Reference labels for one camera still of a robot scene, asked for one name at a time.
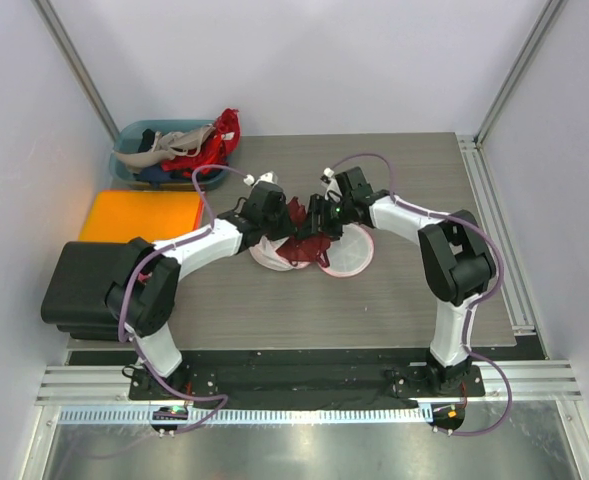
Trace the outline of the white mesh laundry bag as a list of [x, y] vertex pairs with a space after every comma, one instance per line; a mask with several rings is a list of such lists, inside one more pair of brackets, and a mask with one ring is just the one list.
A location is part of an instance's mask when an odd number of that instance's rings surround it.
[[[316, 264], [302, 264], [298, 268], [290, 266], [276, 254], [276, 249], [286, 240], [272, 241], [263, 237], [257, 245], [249, 249], [250, 255], [263, 267], [279, 272], [302, 270]], [[336, 278], [353, 277], [363, 272], [371, 263], [374, 242], [362, 227], [347, 225], [343, 228], [343, 235], [339, 240], [331, 240], [327, 253], [330, 266], [323, 268], [316, 264], [324, 273]]]

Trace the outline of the dark red garment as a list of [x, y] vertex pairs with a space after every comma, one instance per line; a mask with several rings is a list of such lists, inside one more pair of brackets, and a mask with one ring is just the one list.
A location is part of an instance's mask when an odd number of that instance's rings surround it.
[[276, 254], [292, 267], [316, 263], [320, 267], [330, 266], [327, 251], [331, 246], [330, 238], [318, 229], [319, 216], [314, 210], [308, 210], [297, 197], [287, 204], [290, 219], [297, 227], [290, 236], [276, 249]]

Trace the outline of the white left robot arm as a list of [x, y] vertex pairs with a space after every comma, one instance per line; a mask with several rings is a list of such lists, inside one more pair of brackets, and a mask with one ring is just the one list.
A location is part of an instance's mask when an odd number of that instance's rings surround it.
[[224, 212], [212, 224], [174, 239], [148, 243], [136, 238], [123, 245], [105, 305], [117, 320], [118, 339], [138, 347], [161, 396], [177, 398], [187, 385], [187, 375], [179, 368], [183, 357], [168, 326], [178, 283], [263, 238], [282, 239], [294, 232], [283, 189], [264, 175], [238, 212]]

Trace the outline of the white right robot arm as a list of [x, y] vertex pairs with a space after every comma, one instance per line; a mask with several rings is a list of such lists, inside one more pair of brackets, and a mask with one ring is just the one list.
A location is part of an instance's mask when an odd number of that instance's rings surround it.
[[437, 299], [433, 339], [426, 352], [425, 380], [446, 395], [471, 372], [470, 334], [476, 307], [497, 275], [493, 244], [471, 212], [453, 214], [409, 203], [388, 190], [374, 190], [361, 168], [321, 176], [323, 195], [310, 197], [297, 238], [337, 241], [349, 224], [393, 233], [420, 249], [424, 276]]

